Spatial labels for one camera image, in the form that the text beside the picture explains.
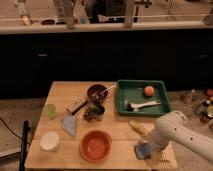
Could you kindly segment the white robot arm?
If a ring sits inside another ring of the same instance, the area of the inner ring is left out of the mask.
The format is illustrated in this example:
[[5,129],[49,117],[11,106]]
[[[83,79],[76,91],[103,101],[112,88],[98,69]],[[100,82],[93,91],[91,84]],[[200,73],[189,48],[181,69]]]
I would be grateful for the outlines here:
[[151,151],[160,153],[173,141],[213,163],[213,138],[188,129],[186,123],[187,118],[180,111],[157,118],[148,139]]

